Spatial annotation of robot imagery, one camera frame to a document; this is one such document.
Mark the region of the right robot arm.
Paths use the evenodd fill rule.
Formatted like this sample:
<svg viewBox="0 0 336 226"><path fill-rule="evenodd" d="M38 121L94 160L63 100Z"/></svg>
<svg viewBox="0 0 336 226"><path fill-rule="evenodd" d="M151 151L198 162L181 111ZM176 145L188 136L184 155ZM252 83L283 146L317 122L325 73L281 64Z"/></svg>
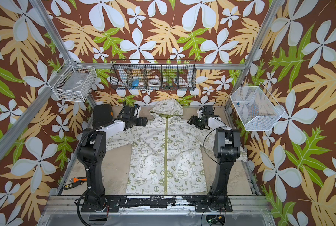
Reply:
<svg viewBox="0 0 336 226"><path fill-rule="evenodd" d="M203 148L206 148L207 138L214 134L213 154L211 158L217 164L215 177L209 188L207 197L192 204L196 212L217 212L221 209L232 212L231 202L227 195L227 186L231 169L241 155L240 134L237 129L228 127L223 121L216 117L210 117L208 123L210 132L203 140Z"/></svg>

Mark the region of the white green printed jacket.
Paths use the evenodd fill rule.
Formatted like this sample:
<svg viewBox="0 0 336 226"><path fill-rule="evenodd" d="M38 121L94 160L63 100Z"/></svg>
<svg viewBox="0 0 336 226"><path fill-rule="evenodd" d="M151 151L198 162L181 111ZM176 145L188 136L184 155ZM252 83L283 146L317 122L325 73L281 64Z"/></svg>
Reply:
<svg viewBox="0 0 336 226"><path fill-rule="evenodd" d="M146 126L133 126L107 139L107 150L130 144L126 193L182 195L207 191L202 147L212 151L214 133L183 119L175 99L159 101Z"/></svg>

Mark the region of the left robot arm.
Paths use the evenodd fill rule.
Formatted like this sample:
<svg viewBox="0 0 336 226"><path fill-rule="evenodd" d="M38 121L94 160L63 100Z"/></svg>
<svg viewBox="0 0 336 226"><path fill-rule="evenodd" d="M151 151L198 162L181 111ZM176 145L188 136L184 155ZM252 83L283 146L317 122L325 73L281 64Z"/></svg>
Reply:
<svg viewBox="0 0 336 226"><path fill-rule="evenodd" d="M87 179L87 190L82 196L83 212L102 212L107 207L102 176L106 139L133 126L145 126L147 118L139 116L140 109L137 104L124 105L118 116L114 117L110 104L94 107L93 127L83 131L76 153L77 159L85 168Z"/></svg>

